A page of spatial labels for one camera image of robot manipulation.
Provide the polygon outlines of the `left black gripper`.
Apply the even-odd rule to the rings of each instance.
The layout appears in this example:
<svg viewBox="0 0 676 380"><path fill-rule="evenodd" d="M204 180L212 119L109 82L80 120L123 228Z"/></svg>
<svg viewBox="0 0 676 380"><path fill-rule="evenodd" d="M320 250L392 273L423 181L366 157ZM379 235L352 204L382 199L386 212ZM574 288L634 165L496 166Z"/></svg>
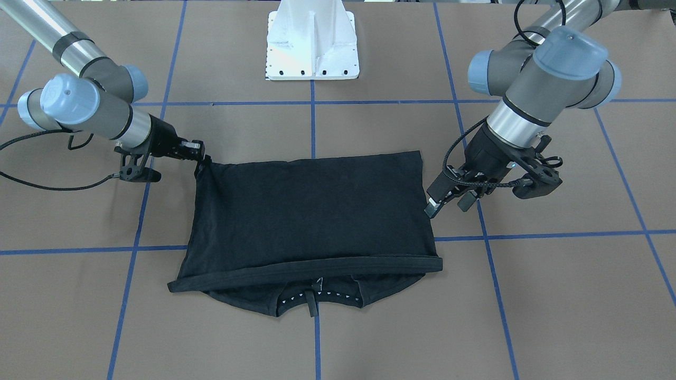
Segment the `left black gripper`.
<svg viewBox="0 0 676 380"><path fill-rule="evenodd" d="M476 128L478 132L464 149L464 164L457 170L453 169L448 165L450 154L456 145ZM427 188L429 199L425 214L434 219L447 202L461 195L458 208L462 212L468 212L478 198L490 195L495 188L514 188L521 185L519 179L501 182L511 170L511 160L505 154L509 149L511 149L509 145L492 139L492 134L485 123L478 123L467 130L449 147L444 156L444 170Z"/></svg>

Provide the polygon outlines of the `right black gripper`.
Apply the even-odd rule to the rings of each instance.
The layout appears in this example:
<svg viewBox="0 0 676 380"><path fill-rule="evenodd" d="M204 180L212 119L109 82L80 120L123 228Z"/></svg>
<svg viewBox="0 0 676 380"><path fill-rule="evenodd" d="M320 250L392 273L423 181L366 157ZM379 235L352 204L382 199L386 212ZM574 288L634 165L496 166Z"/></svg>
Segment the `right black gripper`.
<svg viewBox="0 0 676 380"><path fill-rule="evenodd" d="M155 158L168 157L200 162L205 157L202 140L179 137L172 125L155 116L150 117L150 132L145 144L147 152Z"/></svg>

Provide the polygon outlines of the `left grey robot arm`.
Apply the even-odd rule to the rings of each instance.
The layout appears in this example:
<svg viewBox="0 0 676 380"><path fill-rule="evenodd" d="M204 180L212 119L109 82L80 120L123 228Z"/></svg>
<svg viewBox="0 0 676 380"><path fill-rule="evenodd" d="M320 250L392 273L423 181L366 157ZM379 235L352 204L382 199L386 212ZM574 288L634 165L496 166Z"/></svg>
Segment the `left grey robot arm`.
<svg viewBox="0 0 676 380"><path fill-rule="evenodd" d="M476 93L498 96L496 108L470 127L464 162L443 169L427 188L425 212L434 218L457 199L466 211L496 188L510 188L522 200L550 194L561 185L562 159L546 158L546 129L567 108L596 108L615 99L622 74L608 50L585 29L616 11L674 9L674 1L559 1L533 24L522 28L501 50L477 53L467 71Z"/></svg>

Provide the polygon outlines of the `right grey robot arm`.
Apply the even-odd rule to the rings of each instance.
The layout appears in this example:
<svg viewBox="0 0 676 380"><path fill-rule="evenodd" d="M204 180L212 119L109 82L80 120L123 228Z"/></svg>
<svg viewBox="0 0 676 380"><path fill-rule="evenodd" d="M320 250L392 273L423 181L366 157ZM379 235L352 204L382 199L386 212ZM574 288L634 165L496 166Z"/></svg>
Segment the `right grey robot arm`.
<svg viewBox="0 0 676 380"><path fill-rule="evenodd" d="M2 10L66 68L17 102L20 118L39 131L87 132L111 140L125 156L201 161L200 140L186 140L174 127L134 103L149 84L133 65L118 65L47 1L2 1Z"/></svg>

